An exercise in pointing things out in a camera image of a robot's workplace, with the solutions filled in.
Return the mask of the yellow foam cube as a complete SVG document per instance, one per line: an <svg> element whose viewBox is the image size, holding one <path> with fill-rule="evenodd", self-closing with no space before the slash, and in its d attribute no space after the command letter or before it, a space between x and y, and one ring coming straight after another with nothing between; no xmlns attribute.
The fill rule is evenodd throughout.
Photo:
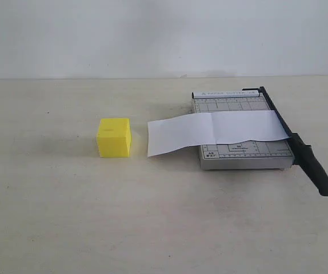
<svg viewBox="0 0 328 274"><path fill-rule="evenodd" d="M129 118L102 118L96 135L101 158L128 158L131 130Z"/></svg>

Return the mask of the white paper strip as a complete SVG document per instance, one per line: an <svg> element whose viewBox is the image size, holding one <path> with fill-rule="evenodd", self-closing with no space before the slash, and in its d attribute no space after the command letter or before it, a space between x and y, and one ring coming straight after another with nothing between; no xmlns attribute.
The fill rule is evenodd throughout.
<svg viewBox="0 0 328 274"><path fill-rule="evenodd" d="M289 137L273 110L196 113L147 125L148 157L190 146L267 142Z"/></svg>

